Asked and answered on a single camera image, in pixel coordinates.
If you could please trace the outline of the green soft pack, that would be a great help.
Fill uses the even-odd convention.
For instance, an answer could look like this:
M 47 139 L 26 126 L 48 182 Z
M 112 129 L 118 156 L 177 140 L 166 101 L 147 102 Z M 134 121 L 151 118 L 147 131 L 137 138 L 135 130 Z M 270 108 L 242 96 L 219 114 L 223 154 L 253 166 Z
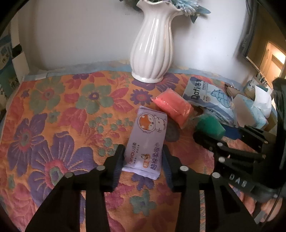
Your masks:
M 198 117 L 196 130 L 217 140 L 221 140 L 225 135 L 225 129 L 220 124 L 219 120 L 209 114 L 203 114 Z

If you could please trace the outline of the Dafi blue white bag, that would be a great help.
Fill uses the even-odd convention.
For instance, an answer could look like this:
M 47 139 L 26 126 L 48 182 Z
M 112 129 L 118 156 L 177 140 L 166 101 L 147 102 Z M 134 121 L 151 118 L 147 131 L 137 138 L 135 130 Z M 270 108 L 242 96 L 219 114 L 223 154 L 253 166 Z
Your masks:
M 184 90 L 183 98 L 192 105 L 203 107 L 221 122 L 234 124 L 231 99 L 221 88 L 192 76 Z

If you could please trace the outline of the orange pink soft pack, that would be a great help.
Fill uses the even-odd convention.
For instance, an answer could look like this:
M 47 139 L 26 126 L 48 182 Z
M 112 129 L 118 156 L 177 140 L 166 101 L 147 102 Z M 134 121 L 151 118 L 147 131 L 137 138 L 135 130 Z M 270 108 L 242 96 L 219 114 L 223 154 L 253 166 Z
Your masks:
M 172 89 L 166 89 L 157 97 L 151 98 L 151 100 L 173 119 L 181 129 L 185 128 L 194 112 L 192 105 Z

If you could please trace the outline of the purple wet wipes pack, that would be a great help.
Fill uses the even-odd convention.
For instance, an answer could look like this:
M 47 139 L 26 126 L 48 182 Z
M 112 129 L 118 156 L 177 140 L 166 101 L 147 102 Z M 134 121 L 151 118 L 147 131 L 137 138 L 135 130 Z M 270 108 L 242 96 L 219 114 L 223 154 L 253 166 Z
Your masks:
M 138 110 L 124 154 L 123 171 L 159 178 L 167 115 L 144 106 Z

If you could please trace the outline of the blue tissue box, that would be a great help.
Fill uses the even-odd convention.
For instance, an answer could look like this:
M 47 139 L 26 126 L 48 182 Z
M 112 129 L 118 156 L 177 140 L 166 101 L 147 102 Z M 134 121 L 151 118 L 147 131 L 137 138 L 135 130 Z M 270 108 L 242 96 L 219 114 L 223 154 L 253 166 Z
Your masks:
M 268 92 L 255 86 L 255 100 L 237 94 L 232 100 L 234 115 L 240 127 L 251 126 L 263 129 L 272 110 L 272 99 Z

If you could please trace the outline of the pen holder cup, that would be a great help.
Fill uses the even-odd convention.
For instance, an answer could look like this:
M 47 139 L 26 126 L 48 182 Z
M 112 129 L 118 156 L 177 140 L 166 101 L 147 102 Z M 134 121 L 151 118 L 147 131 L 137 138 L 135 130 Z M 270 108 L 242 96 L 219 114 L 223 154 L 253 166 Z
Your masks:
M 257 73 L 254 75 L 244 86 L 243 91 L 245 93 L 247 92 L 254 92 L 255 86 L 260 87 L 261 89 L 265 90 L 265 92 L 268 92 L 269 94 L 272 92 L 272 89 L 269 87 L 267 80 L 265 79 L 265 76 L 262 75 L 262 73 Z

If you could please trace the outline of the floral woven table cloth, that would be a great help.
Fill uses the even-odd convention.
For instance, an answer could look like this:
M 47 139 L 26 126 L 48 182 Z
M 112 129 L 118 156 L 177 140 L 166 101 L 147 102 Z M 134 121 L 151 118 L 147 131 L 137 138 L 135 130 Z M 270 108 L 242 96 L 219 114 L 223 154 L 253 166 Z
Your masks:
M 182 95 L 191 77 L 170 71 L 144 84 L 110 69 L 24 81 L 13 97 L 1 137 L 1 206 L 20 231 L 65 173 L 103 164 L 127 144 L 140 106 L 156 109 L 151 98 L 167 89 Z M 213 154 L 194 142 L 194 129 L 168 119 L 165 144 L 184 165 L 211 174 Z M 110 230 L 174 231 L 179 197 L 163 173 L 154 181 L 122 172 L 115 191 L 105 193 Z

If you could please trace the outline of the white ribbed ceramic vase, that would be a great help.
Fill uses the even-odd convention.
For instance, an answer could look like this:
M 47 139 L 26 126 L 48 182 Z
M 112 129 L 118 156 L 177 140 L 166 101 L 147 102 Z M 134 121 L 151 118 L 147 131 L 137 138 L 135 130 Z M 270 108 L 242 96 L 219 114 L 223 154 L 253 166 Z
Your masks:
M 134 79 L 155 84 L 162 81 L 173 61 L 172 20 L 183 12 L 170 1 L 138 1 L 144 20 L 130 54 Z

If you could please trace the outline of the blue white artificial flower bouquet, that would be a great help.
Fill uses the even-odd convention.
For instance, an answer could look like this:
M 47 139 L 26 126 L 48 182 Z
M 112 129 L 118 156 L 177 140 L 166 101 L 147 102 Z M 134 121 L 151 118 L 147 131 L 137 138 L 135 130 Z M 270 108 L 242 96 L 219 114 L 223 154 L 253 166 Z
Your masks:
M 120 2 L 124 2 L 128 7 L 132 7 L 134 10 L 139 11 L 139 7 L 137 7 L 138 0 L 120 0 Z M 189 16 L 192 23 L 195 23 L 197 17 L 199 15 L 207 15 L 210 14 L 211 11 L 202 7 L 198 4 L 198 1 L 191 0 L 166 0 L 162 1 L 165 3 L 172 4 L 175 8 L 181 10 L 185 16 Z

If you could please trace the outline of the white pole lamp stand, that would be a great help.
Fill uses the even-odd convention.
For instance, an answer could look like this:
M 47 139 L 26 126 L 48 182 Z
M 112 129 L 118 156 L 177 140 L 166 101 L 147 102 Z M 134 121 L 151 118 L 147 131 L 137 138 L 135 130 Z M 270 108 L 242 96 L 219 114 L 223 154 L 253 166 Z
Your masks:
M 24 50 L 20 44 L 18 13 L 15 14 L 10 22 L 10 35 L 12 43 L 13 67 L 16 73 L 16 77 L 21 84 L 24 80 L 24 77 L 29 73 L 29 66 Z

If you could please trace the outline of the black wall television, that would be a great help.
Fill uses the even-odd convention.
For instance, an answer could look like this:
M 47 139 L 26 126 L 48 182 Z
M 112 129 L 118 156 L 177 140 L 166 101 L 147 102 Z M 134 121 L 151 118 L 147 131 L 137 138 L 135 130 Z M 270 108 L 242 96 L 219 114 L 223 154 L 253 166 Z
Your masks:
M 268 1 L 246 1 L 246 7 L 249 20 L 240 52 L 270 83 L 283 73 L 285 30 Z

